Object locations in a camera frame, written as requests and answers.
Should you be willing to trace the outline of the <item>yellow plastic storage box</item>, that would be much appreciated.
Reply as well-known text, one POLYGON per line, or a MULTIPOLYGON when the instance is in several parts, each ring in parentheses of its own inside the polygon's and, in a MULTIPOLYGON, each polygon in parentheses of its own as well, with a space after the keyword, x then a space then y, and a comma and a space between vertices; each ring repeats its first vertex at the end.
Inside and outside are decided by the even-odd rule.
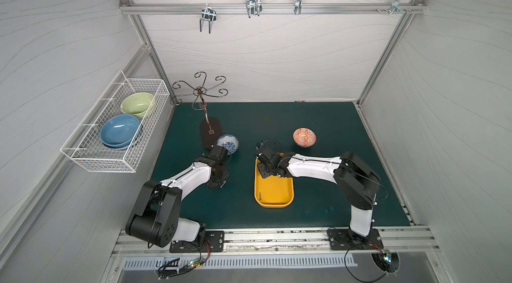
POLYGON ((259 161, 255 159, 254 199, 264 208, 285 208, 289 206, 295 197, 293 180, 291 178, 279 178, 270 176, 263 179, 256 167, 259 161))

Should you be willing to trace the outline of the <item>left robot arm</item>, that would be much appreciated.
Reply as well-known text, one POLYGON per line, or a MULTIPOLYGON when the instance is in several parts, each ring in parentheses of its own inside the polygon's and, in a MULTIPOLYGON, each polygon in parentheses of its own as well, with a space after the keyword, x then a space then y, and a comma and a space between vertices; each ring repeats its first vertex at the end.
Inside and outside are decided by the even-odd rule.
POLYGON ((181 203, 203 184, 210 189, 222 187, 229 178, 228 156, 230 153, 226 148, 214 145, 208 155, 199 157, 175 176, 159 182, 147 181, 127 220, 126 234, 148 243, 149 247, 164 248, 172 242, 203 247, 205 225, 182 218, 181 203))

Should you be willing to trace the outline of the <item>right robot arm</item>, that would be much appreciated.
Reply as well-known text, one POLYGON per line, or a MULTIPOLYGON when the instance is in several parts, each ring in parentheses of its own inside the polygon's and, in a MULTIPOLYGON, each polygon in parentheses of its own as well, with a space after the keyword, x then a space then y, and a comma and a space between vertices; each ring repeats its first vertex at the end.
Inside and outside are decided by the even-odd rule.
POLYGON ((381 186, 380 176, 352 152, 321 158, 294 152, 281 154, 271 146, 257 146, 257 169, 263 178, 313 178, 337 184, 351 205, 347 235, 369 240, 373 229, 373 209, 381 186))

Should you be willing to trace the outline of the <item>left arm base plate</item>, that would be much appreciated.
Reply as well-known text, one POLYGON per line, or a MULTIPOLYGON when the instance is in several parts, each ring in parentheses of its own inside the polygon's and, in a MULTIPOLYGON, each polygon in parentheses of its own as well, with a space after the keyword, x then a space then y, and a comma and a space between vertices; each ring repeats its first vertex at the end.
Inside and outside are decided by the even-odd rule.
POLYGON ((193 242, 176 241, 169 246, 170 253, 223 252, 225 232, 222 230, 200 230, 193 242))

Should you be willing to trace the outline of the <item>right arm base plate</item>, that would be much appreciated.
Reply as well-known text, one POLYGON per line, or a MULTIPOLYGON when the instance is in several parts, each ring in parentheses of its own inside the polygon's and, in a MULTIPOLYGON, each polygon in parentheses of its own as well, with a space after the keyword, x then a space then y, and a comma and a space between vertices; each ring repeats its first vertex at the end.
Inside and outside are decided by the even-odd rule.
POLYGON ((383 250, 381 235, 376 228, 371 228, 367 236, 360 236, 349 228, 327 229, 328 243, 331 250, 383 250))

